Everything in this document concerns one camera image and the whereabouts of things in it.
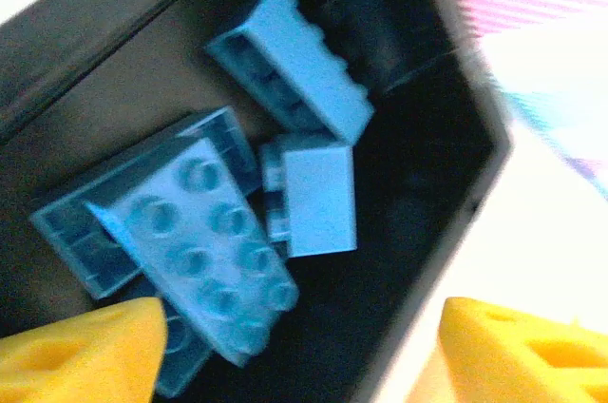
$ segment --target yellow triangle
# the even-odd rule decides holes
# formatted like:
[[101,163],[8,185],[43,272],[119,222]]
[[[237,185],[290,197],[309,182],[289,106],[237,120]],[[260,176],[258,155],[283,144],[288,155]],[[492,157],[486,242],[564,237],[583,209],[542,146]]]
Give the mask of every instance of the yellow triangle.
[[157,298],[0,339],[1,403],[150,401],[166,342]]
[[462,402],[608,403],[608,336],[449,298],[439,338]]

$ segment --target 2x2 lego brick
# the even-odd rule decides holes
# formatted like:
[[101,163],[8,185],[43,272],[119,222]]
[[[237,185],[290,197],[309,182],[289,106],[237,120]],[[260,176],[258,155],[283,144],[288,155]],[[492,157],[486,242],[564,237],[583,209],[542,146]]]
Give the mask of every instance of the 2x2 lego brick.
[[352,148],[320,134],[281,135],[260,148],[271,241],[290,257],[356,249]]

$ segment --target blue lego brick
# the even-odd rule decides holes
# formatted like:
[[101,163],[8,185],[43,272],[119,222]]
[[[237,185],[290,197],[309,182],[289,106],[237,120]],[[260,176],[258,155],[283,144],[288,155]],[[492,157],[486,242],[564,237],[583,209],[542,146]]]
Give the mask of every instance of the blue lego brick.
[[146,277],[236,365],[259,354],[295,306],[294,281],[208,139],[174,139],[88,200]]
[[323,135],[278,136],[260,148],[266,223],[290,258],[356,249],[352,148]]
[[326,129],[355,144],[373,114],[367,90],[325,47],[297,0],[259,0],[206,49],[288,130]]
[[[150,281],[141,278],[126,288],[121,300],[139,297],[162,297],[162,294]],[[186,389],[213,350],[167,300],[162,300],[162,306],[167,319],[167,345],[156,390],[162,396],[174,398]]]
[[192,114],[49,194],[30,220],[93,297],[110,296],[140,270],[86,209],[88,192],[108,179],[119,179],[127,167],[178,137],[210,138],[245,194],[261,186],[254,152],[233,110],[224,107]]

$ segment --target black container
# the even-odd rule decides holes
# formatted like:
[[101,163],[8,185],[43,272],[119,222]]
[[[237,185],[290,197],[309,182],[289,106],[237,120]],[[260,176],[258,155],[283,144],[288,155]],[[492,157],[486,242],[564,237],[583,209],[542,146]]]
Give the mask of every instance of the black container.
[[[2,335],[94,306],[28,223],[36,193],[192,110],[280,131],[202,49],[249,1],[41,0],[0,28]],[[507,152],[433,0],[300,3],[377,110],[354,149],[359,249],[290,260],[301,297],[267,350],[214,356],[179,401],[369,399]]]

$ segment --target hole in yellow piece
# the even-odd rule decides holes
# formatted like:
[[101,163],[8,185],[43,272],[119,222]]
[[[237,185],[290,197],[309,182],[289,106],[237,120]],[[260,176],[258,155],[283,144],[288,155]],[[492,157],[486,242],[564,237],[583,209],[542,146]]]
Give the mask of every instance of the hole in yellow piece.
[[598,403],[608,403],[608,387],[587,389],[589,393]]
[[14,372],[57,370],[85,345],[83,339],[33,341],[10,358],[11,369]]
[[500,322],[516,322],[517,321],[517,319],[514,318],[513,316],[501,315],[499,313],[485,313],[485,315],[492,320],[498,320]]
[[603,368],[608,358],[584,344],[568,341],[530,341],[528,346],[555,368]]

